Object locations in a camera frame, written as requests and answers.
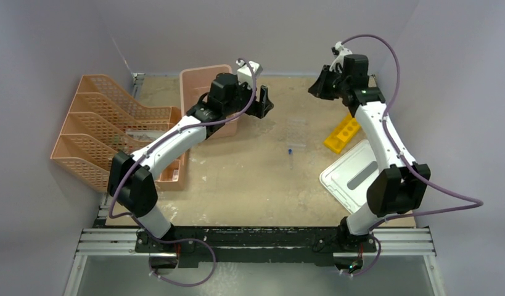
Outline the blue capped test tube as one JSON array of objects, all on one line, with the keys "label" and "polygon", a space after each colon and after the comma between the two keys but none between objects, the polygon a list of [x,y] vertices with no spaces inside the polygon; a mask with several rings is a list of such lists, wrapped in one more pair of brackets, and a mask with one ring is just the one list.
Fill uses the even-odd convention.
[{"label": "blue capped test tube", "polygon": [[292,149],[287,150],[288,153],[288,159],[289,159],[289,168],[293,170],[294,168],[294,153]]}]

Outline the white plastic tray lid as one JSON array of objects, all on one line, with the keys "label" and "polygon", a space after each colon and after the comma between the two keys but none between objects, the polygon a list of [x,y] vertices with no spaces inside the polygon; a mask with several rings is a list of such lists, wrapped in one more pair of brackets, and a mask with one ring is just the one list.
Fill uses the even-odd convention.
[{"label": "white plastic tray lid", "polygon": [[366,191],[379,175],[376,158],[364,139],[319,175],[319,181],[349,213],[366,203]]}]

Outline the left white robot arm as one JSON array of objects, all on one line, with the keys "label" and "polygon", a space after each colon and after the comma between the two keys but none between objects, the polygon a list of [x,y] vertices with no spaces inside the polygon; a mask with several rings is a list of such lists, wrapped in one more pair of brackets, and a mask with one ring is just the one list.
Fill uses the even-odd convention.
[{"label": "left white robot arm", "polygon": [[242,114],[263,118],[274,104],[268,87],[219,73],[180,121],[155,141],[132,153],[119,151],[111,161],[107,192],[126,214],[151,233],[159,252],[174,246],[172,223],[158,209],[155,180],[190,148],[205,141]]}]

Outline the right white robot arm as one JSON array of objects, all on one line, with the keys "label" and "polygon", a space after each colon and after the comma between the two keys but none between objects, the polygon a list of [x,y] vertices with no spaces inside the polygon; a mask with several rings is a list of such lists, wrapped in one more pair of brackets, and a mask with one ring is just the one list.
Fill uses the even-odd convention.
[{"label": "right white robot arm", "polygon": [[405,149],[385,112],[384,95],[369,86],[368,67],[365,55],[337,54],[308,90],[320,99],[342,100],[365,132],[378,164],[379,174],[364,195],[366,203],[338,226],[337,243],[346,251],[366,242],[371,228],[390,215],[419,208],[431,176],[429,166],[418,164]]}]

